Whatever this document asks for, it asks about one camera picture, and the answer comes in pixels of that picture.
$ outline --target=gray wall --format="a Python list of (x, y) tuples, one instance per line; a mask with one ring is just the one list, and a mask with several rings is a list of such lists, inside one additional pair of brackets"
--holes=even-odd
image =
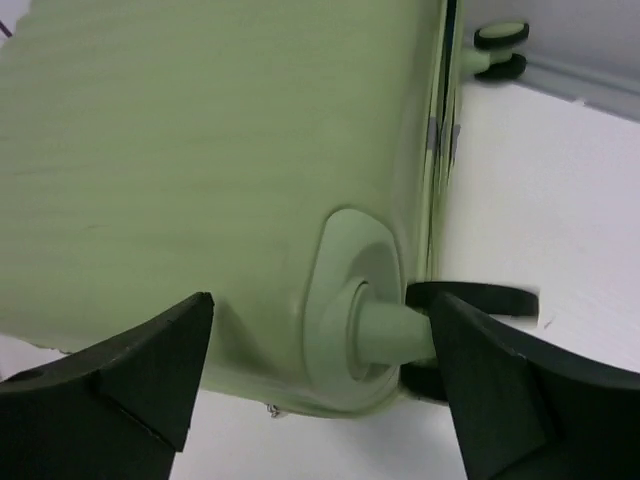
[(640, 81), (640, 0), (466, 0), (467, 27), (531, 23), (534, 56)]

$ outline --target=caster wheel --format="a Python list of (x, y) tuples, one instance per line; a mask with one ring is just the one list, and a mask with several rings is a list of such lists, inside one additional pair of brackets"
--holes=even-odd
[(485, 83), (498, 83), (517, 80), (527, 69), (527, 59), (514, 53), (510, 60), (494, 63), (488, 70), (476, 74), (476, 79)]
[(527, 22), (494, 23), (476, 30), (473, 46), (478, 50), (504, 50), (514, 48), (529, 38)]

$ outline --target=luggage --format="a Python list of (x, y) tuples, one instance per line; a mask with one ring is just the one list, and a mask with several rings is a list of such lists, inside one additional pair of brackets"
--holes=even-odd
[(73, 352), (211, 291), (204, 388), (389, 404), (352, 320), (438, 276), (459, 3), (34, 0), (0, 55), (0, 331)]

